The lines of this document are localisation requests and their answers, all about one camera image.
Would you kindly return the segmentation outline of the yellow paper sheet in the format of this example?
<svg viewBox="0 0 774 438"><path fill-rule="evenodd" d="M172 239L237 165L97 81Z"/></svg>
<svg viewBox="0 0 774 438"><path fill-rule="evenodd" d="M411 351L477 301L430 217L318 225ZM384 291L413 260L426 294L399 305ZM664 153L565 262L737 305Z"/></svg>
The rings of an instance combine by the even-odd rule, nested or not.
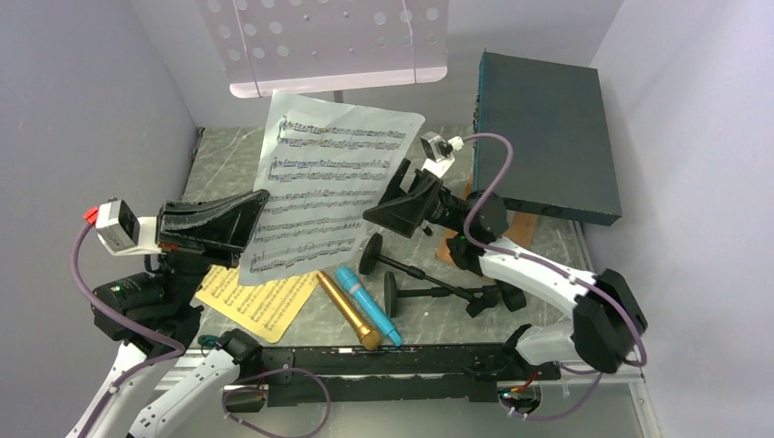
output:
<svg viewBox="0 0 774 438"><path fill-rule="evenodd" d="M238 270L216 266L195 297L270 344L278 343L319 284L314 272L260 286L238 284Z"/></svg>

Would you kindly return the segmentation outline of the white sheet music page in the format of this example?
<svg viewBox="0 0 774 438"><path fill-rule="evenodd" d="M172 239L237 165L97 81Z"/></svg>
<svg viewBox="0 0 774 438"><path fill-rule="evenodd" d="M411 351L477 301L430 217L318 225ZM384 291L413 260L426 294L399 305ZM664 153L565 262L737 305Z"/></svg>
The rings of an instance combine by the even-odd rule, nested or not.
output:
<svg viewBox="0 0 774 438"><path fill-rule="evenodd" d="M410 149L423 115L272 96L254 182L269 200L240 261L239 282L260 286L351 259Z"/></svg>

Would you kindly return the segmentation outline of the lilac music stand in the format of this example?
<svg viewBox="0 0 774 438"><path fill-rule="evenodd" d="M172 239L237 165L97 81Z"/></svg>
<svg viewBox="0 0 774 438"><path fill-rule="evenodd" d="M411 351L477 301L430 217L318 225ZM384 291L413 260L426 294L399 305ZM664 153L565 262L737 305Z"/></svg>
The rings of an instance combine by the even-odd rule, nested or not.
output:
<svg viewBox="0 0 774 438"><path fill-rule="evenodd" d="M447 1L197 6L239 99L432 83L447 73Z"/></svg>

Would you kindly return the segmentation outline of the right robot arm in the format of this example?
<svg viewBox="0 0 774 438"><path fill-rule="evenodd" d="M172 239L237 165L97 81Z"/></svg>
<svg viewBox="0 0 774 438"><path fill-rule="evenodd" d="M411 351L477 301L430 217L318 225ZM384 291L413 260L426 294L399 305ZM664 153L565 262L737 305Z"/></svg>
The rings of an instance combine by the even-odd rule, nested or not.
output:
<svg viewBox="0 0 774 438"><path fill-rule="evenodd" d="M508 375L524 379L549 362L581 360L602 373L646 363L642 336L647 321L620 273L559 265L514 243L504 235L505 203L491 187L461 199L440 177L422 169L403 190L409 164L402 161L381 200L363 213L364 220L405 237L423 223L452 230L456 235L447 246L458 268L537 297L566 317L550 326L518 328L502 357Z"/></svg>

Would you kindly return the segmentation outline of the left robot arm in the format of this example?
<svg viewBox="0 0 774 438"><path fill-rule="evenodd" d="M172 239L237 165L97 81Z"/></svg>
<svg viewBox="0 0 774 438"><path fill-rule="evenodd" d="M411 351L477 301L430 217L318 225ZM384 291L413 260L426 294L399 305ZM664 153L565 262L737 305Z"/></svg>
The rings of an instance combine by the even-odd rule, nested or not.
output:
<svg viewBox="0 0 774 438"><path fill-rule="evenodd" d="M168 201L139 217L121 199L89 209L70 254L70 270L97 329L119 343L98 392L70 430L73 437L166 437L208 395L254 381L259 343L241 329L220 335L209 354L161 396L158 383L195 339L203 313L192 301L215 268L236 270L268 202L265 190L213 201ZM88 287L79 270L90 232L113 256L141 256L140 273Z"/></svg>

